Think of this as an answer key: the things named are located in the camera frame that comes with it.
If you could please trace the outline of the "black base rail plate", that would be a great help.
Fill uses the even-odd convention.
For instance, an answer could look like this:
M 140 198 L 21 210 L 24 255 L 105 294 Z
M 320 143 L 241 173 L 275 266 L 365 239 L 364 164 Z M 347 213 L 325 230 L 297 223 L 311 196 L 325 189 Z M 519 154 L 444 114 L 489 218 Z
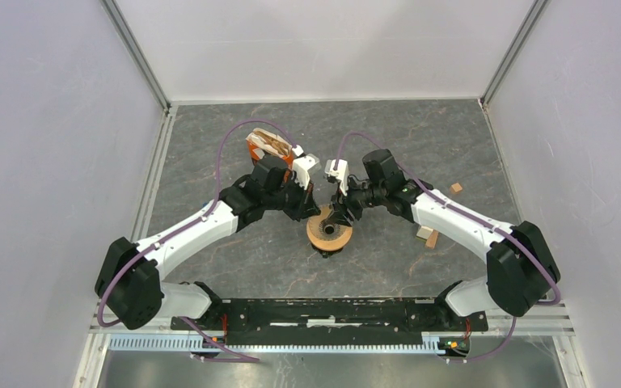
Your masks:
M 415 345 L 425 332 L 486 331 L 482 311 L 457 316 L 431 297 L 232 298 L 195 318 L 227 345 Z

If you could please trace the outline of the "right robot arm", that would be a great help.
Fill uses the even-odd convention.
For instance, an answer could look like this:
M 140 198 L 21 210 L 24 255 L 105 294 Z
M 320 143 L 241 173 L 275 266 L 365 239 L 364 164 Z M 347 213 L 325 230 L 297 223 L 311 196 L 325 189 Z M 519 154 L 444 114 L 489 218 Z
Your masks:
M 369 152 L 362 159 L 366 179 L 349 173 L 343 159 L 331 159 L 325 174 L 337 191 L 332 197 L 332 223 L 352 226 L 365 209 L 383 206 L 397 217 L 427 227 L 480 258 L 484 276 L 461 280 L 445 289 L 436 305 L 437 324 L 454 330 L 467 316 L 501 309 L 521 317 L 537 305 L 560 301 L 560 271 L 541 230 L 524 221 L 518 225 L 477 213 L 446 197 L 429 183 L 407 173 L 387 149 Z

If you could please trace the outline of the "brown flat wooden block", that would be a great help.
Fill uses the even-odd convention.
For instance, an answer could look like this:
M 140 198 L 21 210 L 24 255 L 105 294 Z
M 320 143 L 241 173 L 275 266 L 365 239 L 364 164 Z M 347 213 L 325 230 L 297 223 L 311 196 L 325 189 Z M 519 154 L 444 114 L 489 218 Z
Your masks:
M 428 236 L 428 238 L 426 239 L 425 246 L 428 249 L 434 249 L 437 245 L 438 237 L 439 237 L 439 232 L 437 230 L 433 230 Z

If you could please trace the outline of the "small wooden cube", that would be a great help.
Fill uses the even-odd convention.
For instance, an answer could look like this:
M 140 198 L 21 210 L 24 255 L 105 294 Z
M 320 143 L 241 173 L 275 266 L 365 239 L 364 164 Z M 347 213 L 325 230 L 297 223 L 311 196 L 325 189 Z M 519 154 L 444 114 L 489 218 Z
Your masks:
M 450 186 L 450 193 L 451 194 L 459 194 L 461 191 L 463 190 L 463 186 L 460 183 L 453 183 Z

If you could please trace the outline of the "clear glass dripper cone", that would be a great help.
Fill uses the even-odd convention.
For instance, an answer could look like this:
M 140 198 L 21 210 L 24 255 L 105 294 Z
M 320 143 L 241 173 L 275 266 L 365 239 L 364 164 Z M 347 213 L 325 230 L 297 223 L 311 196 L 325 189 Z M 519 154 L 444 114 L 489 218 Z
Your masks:
M 325 219 L 329 215 L 330 210 L 325 209 L 320 215 L 309 220 L 310 231 L 316 238 L 322 240 L 338 239 L 347 232 L 345 226 L 326 225 Z

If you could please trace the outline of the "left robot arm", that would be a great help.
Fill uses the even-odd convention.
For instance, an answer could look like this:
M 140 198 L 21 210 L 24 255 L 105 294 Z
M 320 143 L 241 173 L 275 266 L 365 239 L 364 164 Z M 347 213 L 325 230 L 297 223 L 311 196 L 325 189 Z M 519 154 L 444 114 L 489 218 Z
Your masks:
M 137 242 L 125 237 L 112 242 L 95 284 L 98 324 L 136 330 L 156 318 L 186 316 L 202 329 L 216 327 L 222 308 L 206 287 L 167 283 L 167 275 L 207 246 L 259 221 L 267 211 L 283 212 L 293 221 L 318 215 L 311 181 L 311 171 L 318 166 L 312 154 L 291 164 L 266 155 L 251 173 L 223 188 L 192 216 Z

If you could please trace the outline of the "orange coffee filter box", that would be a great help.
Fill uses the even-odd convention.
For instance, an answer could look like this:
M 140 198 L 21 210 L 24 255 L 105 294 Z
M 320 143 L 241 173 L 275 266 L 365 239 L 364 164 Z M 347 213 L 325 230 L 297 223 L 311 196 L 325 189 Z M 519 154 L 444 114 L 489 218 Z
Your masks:
M 293 147 L 282 136 L 255 128 L 247 135 L 246 143 L 253 165 L 265 155 L 271 154 L 284 160 L 289 169 L 292 168 L 295 159 Z

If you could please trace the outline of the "dark glass carafe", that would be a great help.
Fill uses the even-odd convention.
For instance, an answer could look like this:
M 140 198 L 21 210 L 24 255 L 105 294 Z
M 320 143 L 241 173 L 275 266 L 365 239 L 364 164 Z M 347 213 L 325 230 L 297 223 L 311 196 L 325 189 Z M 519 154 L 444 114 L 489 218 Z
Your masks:
M 314 247 L 314 250 L 322 257 L 322 258 L 329 258 L 333 255 L 337 255 L 339 253 L 341 253 L 343 251 L 342 248 L 338 249 L 338 250 L 332 250 L 332 251 L 326 251 L 317 247 Z

